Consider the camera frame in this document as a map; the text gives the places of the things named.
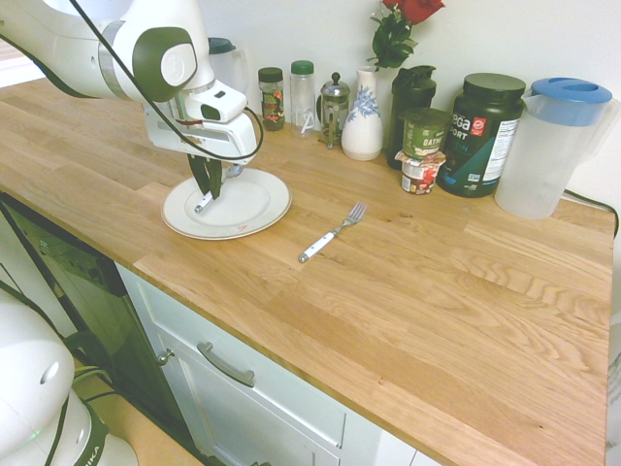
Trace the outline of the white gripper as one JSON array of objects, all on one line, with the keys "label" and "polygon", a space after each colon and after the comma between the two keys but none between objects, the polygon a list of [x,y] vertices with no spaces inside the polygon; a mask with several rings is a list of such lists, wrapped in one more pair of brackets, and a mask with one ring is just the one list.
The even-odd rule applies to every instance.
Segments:
[{"label": "white gripper", "polygon": [[217,199],[222,186],[220,160],[249,163],[254,157],[257,141],[252,120],[248,115],[240,114],[226,123],[198,120],[181,124],[173,119],[164,104],[158,104],[157,108],[184,136],[184,140],[152,106],[144,104],[149,139],[162,149],[193,154],[187,158],[194,180],[202,192],[210,192],[212,198]]}]

